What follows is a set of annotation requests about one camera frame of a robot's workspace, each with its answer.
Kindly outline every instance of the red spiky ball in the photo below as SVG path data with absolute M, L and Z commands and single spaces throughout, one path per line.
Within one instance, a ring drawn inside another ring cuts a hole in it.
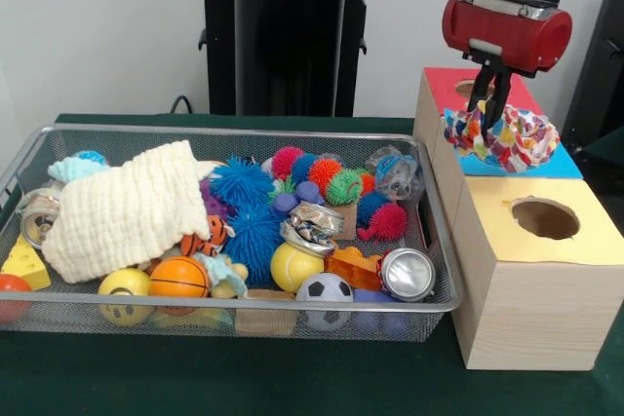
M 398 241 L 408 229 L 408 213 L 397 204 L 386 204 L 370 219 L 369 229 L 358 229 L 358 236 L 368 241 L 373 236 L 380 241 Z
M 294 160 L 303 154 L 301 148 L 296 146 L 285 146 L 281 148 L 273 155 L 273 161 L 271 162 L 271 169 L 273 170 L 273 177 L 276 179 L 286 180 L 291 175 L 293 170 Z
M 374 190 L 374 176 L 367 172 L 360 175 L 362 179 L 362 197 Z
M 332 159 L 321 159 L 314 162 L 308 171 L 308 180 L 321 189 L 323 198 L 327 195 L 328 185 L 333 177 L 342 171 L 342 164 Z

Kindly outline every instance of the red box top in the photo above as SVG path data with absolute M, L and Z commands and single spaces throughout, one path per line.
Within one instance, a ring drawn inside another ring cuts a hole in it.
M 436 106 L 438 106 L 438 111 L 440 111 L 440 115 L 443 115 L 445 109 L 458 111 L 466 108 L 468 97 L 457 92 L 457 85 L 469 80 L 474 81 L 477 78 L 479 69 L 425 67 L 424 73 Z M 470 95 L 470 90 L 470 85 L 468 85 L 466 87 L 468 96 Z M 533 99 L 522 77 L 516 74 L 511 79 L 511 92 L 507 102 L 518 109 L 526 109 L 538 115 L 544 114 L 535 99 Z

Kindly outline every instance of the green spiky ball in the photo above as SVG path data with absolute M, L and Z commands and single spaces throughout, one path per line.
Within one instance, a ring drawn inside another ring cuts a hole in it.
M 334 206 L 348 205 L 362 195 L 362 179 L 355 170 L 342 170 L 328 185 L 325 199 Z

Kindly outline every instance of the metal mesh basket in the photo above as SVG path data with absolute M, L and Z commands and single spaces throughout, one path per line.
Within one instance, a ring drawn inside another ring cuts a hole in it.
M 97 294 L 97 281 L 66 284 L 49 268 L 53 284 L 42 291 L 0 292 L 0 307 L 10 307 L 15 301 L 31 303 L 25 317 L 0 324 L 0 329 L 421 342 L 430 335 L 445 312 L 459 305 L 462 295 L 460 277 L 427 152 L 424 146 L 408 136 L 54 125 L 37 132 L 26 142 L 0 179 L 0 188 L 4 191 L 17 183 L 22 193 L 27 193 L 41 187 L 49 180 L 47 169 L 50 164 L 81 150 L 97 150 L 106 155 L 111 166 L 119 166 L 142 151 L 182 139 L 189 140 L 198 160 L 225 160 L 236 154 L 263 161 L 279 148 L 295 145 L 310 153 L 339 154 L 348 167 L 356 168 L 382 146 L 391 144 L 404 154 L 411 153 L 421 163 L 419 177 L 425 192 L 419 203 L 404 203 L 409 214 L 405 236 L 397 243 L 375 244 L 356 240 L 341 244 L 355 244 L 365 255 L 399 246 L 426 252 L 436 267 L 434 293 L 415 304 L 105 296 Z M 19 233 L 20 219 L 13 212 L 0 234 L 0 259 L 7 258 Z M 187 307 L 194 311 L 174 318 L 158 311 L 159 306 Z M 131 311 L 137 307 L 155 309 L 156 312 L 135 326 L 116 326 L 106 321 L 100 312 L 100 308 Z M 337 322 L 343 325 L 333 329 L 332 324 Z M 319 323 L 328 326 L 319 327 Z

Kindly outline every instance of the white towel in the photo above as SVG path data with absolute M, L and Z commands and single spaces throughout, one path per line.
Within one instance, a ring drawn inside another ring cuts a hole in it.
M 156 258 L 185 234 L 208 239 L 199 180 L 209 169 L 184 140 L 70 182 L 42 246 L 46 260 L 78 283 Z

